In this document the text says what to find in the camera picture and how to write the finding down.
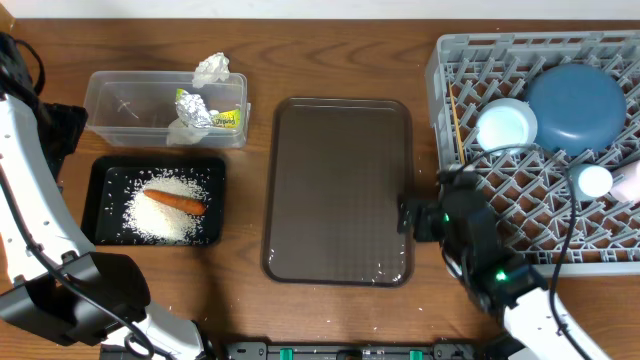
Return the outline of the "wooden chopstick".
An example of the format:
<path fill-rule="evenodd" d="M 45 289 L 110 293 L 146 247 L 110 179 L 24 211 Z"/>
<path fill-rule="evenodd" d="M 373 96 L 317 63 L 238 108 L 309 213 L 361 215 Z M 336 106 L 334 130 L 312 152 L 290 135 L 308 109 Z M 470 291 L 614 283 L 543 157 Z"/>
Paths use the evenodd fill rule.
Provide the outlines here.
<path fill-rule="evenodd" d="M 463 141 L 461 138 L 460 122 L 457 114 L 456 99 L 453 91 L 453 85 L 450 81 L 448 82 L 448 93 L 449 93 L 450 102 L 451 102 L 451 111 L 452 111 L 452 117 L 454 122 L 454 131 L 455 131 L 458 155 L 459 155 L 460 163 L 464 166 L 466 164 L 466 157 L 464 153 Z"/>

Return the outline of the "dark blue plate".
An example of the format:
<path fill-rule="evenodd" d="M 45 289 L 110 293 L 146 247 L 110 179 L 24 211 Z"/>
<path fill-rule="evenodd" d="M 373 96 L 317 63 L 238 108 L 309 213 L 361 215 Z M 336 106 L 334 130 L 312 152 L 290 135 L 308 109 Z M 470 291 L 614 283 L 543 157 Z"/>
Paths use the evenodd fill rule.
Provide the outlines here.
<path fill-rule="evenodd" d="M 569 156 L 599 152 L 625 127 L 626 99 L 616 80 L 584 64 L 564 64 L 536 77 L 524 100 L 534 112 L 535 143 Z"/>

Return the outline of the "pile of white rice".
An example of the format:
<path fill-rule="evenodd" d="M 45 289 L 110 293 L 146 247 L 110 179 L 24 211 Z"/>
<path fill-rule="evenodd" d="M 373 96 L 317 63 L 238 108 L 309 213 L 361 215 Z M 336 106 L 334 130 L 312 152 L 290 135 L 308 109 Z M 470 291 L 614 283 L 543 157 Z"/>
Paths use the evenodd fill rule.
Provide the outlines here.
<path fill-rule="evenodd" d="M 104 181 L 94 239 L 115 245 L 202 245 L 210 241 L 204 218 L 160 203 L 144 194 L 160 191 L 211 199 L 204 169 L 113 168 Z"/>

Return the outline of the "yellow silver snack wrapper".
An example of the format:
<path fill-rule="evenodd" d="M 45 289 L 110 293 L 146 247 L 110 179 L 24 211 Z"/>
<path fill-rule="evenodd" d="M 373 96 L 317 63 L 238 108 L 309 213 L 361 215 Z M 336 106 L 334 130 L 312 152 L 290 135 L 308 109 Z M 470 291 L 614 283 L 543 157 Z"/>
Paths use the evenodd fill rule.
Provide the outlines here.
<path fill-rule="evenodd" d="M 196 129 L 236 129 L 241 125 L 239 109 L 226 112 L 209 110 L 203 98 L 179 88 L 176 90 L 175 105 L 178 118 L 187 126 Z"/>

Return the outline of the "white paper napkin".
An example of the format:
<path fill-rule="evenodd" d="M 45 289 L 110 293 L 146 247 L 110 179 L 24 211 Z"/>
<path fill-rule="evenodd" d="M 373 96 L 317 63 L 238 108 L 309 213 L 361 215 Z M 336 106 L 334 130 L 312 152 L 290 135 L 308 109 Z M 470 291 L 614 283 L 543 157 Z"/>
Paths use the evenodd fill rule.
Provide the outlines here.
<path fill-rule="evenodd" d="M 198 64 L 193 73 L 192 85 L 202 88 L 207 84 L 225 81 L 229 75 L 229 59 L 223 52 L 218 52 Z"/>

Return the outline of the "white cup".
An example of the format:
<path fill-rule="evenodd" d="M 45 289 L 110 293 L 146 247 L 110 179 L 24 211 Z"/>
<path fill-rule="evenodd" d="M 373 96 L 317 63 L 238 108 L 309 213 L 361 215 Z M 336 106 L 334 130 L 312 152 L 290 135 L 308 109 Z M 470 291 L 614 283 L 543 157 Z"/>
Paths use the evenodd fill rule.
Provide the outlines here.
<path fill-rule="evenodd" d="M 637 203 L 640 196 L 639 161 L 613 171 L 614 184 L 610 193 L 618 202 Z"/>

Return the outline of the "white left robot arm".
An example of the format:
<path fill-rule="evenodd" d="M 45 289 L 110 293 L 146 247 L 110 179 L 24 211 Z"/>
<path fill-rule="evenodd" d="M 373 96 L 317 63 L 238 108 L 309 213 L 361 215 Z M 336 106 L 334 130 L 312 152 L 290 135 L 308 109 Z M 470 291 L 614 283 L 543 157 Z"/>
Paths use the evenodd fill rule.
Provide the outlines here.
<path fill-rule="evenodd" d="M 1 99 L 1 238 L 7 323 L 61 346 L 107 345 L 139 359 L 204 359 L 198 326 L 154 303 L 138 265 L 77 226 L 46 163 L 33 110 Z"/>

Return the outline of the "light blue cup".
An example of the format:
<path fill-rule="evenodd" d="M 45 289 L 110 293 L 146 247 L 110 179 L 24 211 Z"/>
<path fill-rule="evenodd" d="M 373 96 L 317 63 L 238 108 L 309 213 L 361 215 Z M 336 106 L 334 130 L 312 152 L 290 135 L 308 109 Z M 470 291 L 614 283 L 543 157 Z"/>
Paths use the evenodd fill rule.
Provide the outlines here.
<path fill-rule="evenodd" d="M 568 170 L 577 201 L 591 201 L 606 195 L 613 186 L 609 170 L 594 164 L 578 164 Z"/>

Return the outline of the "light blue bowl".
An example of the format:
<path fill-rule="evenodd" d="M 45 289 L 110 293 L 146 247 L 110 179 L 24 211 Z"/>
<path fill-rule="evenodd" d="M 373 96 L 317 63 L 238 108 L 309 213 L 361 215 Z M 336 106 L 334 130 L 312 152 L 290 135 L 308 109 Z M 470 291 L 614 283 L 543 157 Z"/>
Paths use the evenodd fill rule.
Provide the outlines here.
<path fill-rule="evenodd" d="M 531 107 L 524 101 L 503 98 L 490 102 L 480 112 L 476 122 L 476 141 L 484 151 L 511 146 L 516 154 L 531 145 L 538 132 L 538 122 Z"/>

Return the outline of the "orange carrot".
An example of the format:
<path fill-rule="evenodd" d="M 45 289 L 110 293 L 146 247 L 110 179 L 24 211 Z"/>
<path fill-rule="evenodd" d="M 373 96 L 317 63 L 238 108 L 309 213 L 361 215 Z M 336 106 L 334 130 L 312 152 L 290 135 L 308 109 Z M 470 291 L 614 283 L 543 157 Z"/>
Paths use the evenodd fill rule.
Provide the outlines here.
<path fill-rule="evenodd" d="M 196 199 L 153 189 L 144 190 L 143 193 L 156 202 L 190 215 L 203 216 L 206 212 L 206 206 Z"/>

